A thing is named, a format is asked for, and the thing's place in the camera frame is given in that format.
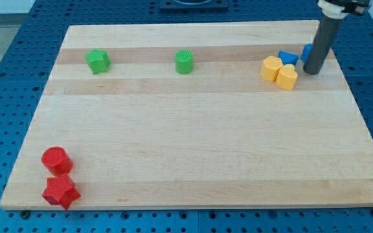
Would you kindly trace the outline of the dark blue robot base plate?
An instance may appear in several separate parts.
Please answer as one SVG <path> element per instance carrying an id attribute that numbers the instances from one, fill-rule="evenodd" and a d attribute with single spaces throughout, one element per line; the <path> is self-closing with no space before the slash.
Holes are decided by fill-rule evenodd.
<path id="1" fill-rule="evenodd" d="M 228 0 L 158 0 L 161 10 L 226 10 Z"/>

